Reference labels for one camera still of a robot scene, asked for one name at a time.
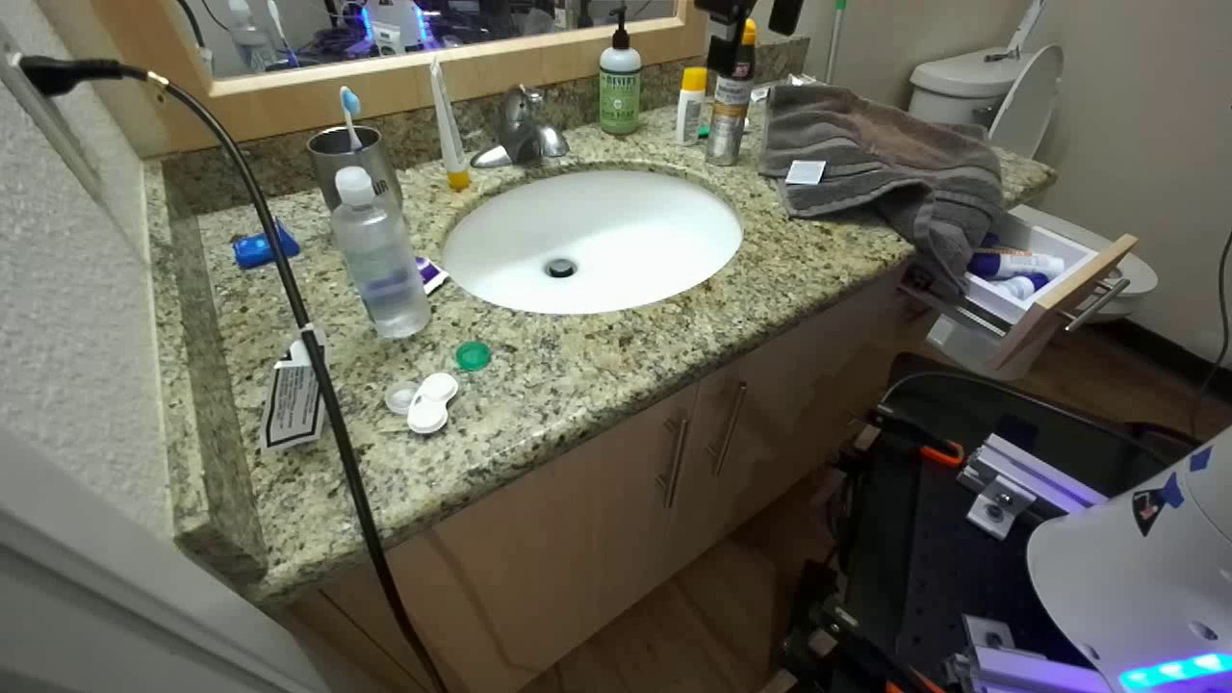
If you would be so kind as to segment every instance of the faucet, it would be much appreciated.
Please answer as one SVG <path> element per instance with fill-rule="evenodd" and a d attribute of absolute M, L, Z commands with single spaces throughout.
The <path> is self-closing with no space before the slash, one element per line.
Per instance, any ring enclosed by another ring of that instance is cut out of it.
<path fill-rule="evenodd" d="M 571 154 L 571 143 L 558 127 L 543 123 L 539 115 L 543 97 L 516 85 L 502 112 L 502 143 L 474 154 L 474 168 L 498 168 L 498 167 L 547 167 L 553 158 Z"/>

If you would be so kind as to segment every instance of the electrical outlet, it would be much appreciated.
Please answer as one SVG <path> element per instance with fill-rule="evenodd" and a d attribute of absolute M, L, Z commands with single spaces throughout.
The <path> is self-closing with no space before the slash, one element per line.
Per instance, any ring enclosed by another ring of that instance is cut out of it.
<path fill-rule="evenodd" d="M 75 127 L 66 123 L 66 115 L 27 82 L 27 73 L 19 70 L 19 48 L 13 43 L 13 35 L 0 29 L 0 82 L 13 91 L 13 99 L 34 120 L 34 127 L 43 131 L 43 138 L 62 154 L 62 162 L 75 168 L 75 179 L 81 180 L 81 190 L 99 202 L 104 192 L 104 179 L 91 167 L 91 158 L 85 154 L 81 138 L 75 134 Z"/>

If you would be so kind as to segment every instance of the gray towel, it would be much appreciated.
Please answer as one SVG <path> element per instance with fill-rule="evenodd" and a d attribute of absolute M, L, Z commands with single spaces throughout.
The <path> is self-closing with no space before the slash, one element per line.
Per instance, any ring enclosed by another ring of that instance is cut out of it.
<path fill-rule="evenodd" d="M 823 85 L 775 85 L 765 107 L 761 179 L 827 162 L 822 186 L 786 186 L 788 216 L 870 209 L 919 251 L 931 294 L 961 298 L 973 247 L 1005 216 L 996 154 L 973 127 L 945 131 Z"/>

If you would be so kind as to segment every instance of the cup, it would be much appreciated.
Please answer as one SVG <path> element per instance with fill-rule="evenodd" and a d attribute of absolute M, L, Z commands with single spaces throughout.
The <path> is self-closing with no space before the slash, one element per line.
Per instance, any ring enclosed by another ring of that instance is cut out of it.
<path fill-rule="evenodd" d="M 325 127 L 321 134 L 308 138 L 308 162 L 313 162 L 313 179 L 325 192 L 325 204 L 334 211 L 340 209 L 334 172 L 343 167 L 363 167 L 375 179 L 375 192 L 401 209 L 401 186 L 398 186 L 398 172 L 384 158 L 380 131 L 360 123 L 353 134 L 360 134 L 360 150 L 351 147 L 348 127 Z"/>

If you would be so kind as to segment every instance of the white sink basin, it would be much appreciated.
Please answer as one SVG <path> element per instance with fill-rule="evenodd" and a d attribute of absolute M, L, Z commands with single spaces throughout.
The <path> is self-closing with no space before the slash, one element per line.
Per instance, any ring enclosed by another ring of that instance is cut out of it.
<path fill-rule="evenodd" d="M 584 315 L 678 298 L 738 251 L 738 218 L 701 186 L 643 168 L 578 168 L 465 211 L 444 267 L 476 302 Z"/>

